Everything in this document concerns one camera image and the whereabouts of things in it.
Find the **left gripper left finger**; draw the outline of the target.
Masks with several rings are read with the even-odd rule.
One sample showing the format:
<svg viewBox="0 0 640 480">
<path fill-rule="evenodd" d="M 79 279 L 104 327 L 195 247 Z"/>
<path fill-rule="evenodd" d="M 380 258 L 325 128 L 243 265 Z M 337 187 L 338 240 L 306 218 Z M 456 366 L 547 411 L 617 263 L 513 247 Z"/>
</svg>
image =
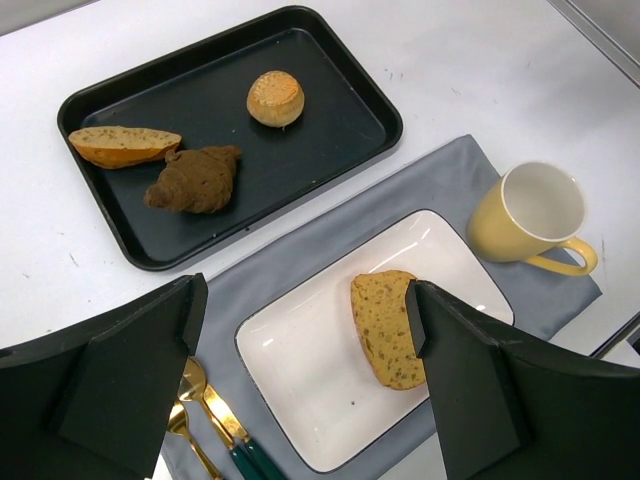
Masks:
<svg viewBox="0 0 640 480">
<path fill-rule="evenodd" d="M 183 276 L 1 351 L 4 479 L 152 477 L 207 284 Z"/>
</svg>

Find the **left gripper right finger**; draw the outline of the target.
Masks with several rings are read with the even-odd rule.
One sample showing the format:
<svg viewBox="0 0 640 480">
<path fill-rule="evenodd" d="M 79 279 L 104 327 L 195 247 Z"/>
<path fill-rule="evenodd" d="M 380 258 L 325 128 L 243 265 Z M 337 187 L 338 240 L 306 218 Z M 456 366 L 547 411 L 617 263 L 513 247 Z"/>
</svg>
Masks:
<svg viewBox="0 0 640 480">
<path fill-rule="evenodd" d="M 429 281 L 406 306 L 451 479 L 635 479 L 639 371 L 555 346 Z"/>
</svg>

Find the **bread slice with seeds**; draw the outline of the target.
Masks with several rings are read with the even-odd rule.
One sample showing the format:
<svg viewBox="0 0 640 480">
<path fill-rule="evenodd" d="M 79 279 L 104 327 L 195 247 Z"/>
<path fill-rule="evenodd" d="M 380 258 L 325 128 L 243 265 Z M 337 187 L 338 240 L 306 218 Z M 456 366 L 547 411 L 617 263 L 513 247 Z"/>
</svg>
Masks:
<svg viewBox="0 0 640 480">
<path fill-rule="evenodd" d="M 415 276 L 403 270 L 359 274 L 351 281 L 351 310 L 363 352 L 378 382 L 404 391 L 426 383 L 417 358 L 405 295 Z"/>
</svg>

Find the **dark brown bread loaf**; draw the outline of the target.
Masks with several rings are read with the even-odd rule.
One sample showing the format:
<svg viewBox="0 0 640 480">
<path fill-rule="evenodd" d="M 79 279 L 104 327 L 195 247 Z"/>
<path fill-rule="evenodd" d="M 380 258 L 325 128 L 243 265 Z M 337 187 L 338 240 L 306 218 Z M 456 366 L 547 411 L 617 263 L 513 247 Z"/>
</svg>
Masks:
<svg viewBox="0 0 640 480">
<path fill-rule="evenodd" d="M 144 204 L 172 212 L 213 213 L 231 200 L 237 162 L 234 145 L 169 150 L 165 168 L 144 194 Z"/>
</svg>

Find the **half baguette bread piece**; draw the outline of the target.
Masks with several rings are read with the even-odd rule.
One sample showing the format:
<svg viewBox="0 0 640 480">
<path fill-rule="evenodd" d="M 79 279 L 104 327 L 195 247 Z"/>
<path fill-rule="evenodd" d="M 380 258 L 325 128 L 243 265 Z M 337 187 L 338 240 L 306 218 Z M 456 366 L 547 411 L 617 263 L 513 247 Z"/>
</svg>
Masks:
<svg viewBox="0 0 640 480">
<path fill-rule="evenodd" d="M 100 126 L 73 131 L 68 140 L 88 162 L 105 169 L 121 169 L 162 160 L 180 145 L 182 136 L 150 128 Z"/>
</svg>

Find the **round yellow bread bun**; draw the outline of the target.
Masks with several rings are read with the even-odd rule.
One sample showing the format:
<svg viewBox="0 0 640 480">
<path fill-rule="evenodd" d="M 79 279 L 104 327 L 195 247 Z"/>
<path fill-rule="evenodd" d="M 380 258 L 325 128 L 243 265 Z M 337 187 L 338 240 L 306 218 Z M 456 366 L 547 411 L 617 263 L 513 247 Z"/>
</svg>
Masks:
<svg viewBox="0 0 640 480">
<path fill-rule="evenodd" d="M 291 74 L 273 70 L 260 75 L 251 85 L 246 107 L 256 121 L 274 128 L 295 122 L 305 105 L 304 91 Z"/>
</svg>

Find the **yellow ceramic mug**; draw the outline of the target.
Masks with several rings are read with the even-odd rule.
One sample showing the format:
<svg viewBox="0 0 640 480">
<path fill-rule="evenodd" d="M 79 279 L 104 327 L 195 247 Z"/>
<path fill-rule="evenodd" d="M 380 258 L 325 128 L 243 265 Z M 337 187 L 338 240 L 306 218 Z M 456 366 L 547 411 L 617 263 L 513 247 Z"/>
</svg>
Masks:
<svg viewBox="0 0 640 480">
<path fill-rule="evenodd" d="M 466 227 L 472 251 L 496 263 L 524 262 L 580 277 L 598 265 L 598 254 L 577 232 L 587 206 L 576 179 L 545 162 L 505 173 L 478 204 Z"/>
</svg>

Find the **white rectangular plate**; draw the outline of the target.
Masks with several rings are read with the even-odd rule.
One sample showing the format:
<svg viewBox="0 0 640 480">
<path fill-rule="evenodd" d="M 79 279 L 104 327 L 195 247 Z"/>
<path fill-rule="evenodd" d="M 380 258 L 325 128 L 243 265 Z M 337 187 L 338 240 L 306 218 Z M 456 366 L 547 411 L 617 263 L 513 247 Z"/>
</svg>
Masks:
<svg viewBox="0 0 640 480">
<path fill-rule="evenodd" d="M 390 468 L 411 452 L 405 430 L 424 417 L 426 386 L 382 386 L 360 347 L 349 284 L 358 274 L 390 269 L 430 280 L 505 323 L 512 308 L 464 240 L 437 213 L 405 216 L 241 324 L 239 355 L 296 453 L 314 473 L 337 476 L 379 440 Z"/>
</svg>

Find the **grey cloth placemat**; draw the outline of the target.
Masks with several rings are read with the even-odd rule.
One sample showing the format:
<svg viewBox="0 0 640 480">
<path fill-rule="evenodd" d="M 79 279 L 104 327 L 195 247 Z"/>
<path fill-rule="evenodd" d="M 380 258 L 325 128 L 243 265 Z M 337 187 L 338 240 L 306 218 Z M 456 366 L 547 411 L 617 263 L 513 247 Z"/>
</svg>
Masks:
<svg viewBox="0 0 640 480">
<path fill-rule="evenodd" d="M 415 448 L 390 468 L 387 449 L 399 434 L 378 441 L 364 457 L 334 475 L 314 473 L 301 460 L 266 405 L 236 344 L 239 327 L 273 301 L 310 279 L 407 215 L 437 213 L 464 240 L 467 221 L 496 182 L 497 172 L 479 144 L 463 136 L 415 161 L 346 203 L 299 227 L 212 279 L 197 359 L 208 380 L 240 422 L 291 479 L 375 479 L 434 434 L 426 416 L 405 432 Z M 479 261 L 510 304 L 516 327 L 553 337 L 601 294 L 590 277 L 571 278 L 521 264 Z"/>
</svg>

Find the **black baking tray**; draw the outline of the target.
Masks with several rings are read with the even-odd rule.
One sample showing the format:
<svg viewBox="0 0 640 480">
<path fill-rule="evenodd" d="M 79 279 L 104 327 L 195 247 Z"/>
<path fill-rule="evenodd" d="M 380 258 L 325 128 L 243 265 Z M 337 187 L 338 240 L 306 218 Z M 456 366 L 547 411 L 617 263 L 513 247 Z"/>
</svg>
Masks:
<svg viewBox="0 0 640 480">
<path fill-rule="evenodd" d="M 305 95 L 281 129 L 259 124 L 246 98 L 256 78 L 283 70 Z M 286 6 L 80 90 L 58 112 L 60 133 L 92 126 L 177 133 L 186 149 L 242 150 L 230 203 L 214 214 L 170 213 L 143 202 L 153 162 L 78 167 L 127 260 L 162 271 L 222 248 L 345 180 L 399 141 L 402 118 L 324 18 Z"/>
</svg>

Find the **aluminium rail frame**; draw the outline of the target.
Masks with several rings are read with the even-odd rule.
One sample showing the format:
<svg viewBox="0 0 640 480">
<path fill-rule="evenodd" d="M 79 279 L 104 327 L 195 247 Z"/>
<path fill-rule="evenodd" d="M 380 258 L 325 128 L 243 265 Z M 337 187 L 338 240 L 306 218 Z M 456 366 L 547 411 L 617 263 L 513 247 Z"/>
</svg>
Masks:
<svg viewBox="0 0 640 480">
<path fill-rule="evenodd" d="M 548 3 L 639 86 L 639 0 L 548 0 Z"/>
</svg>

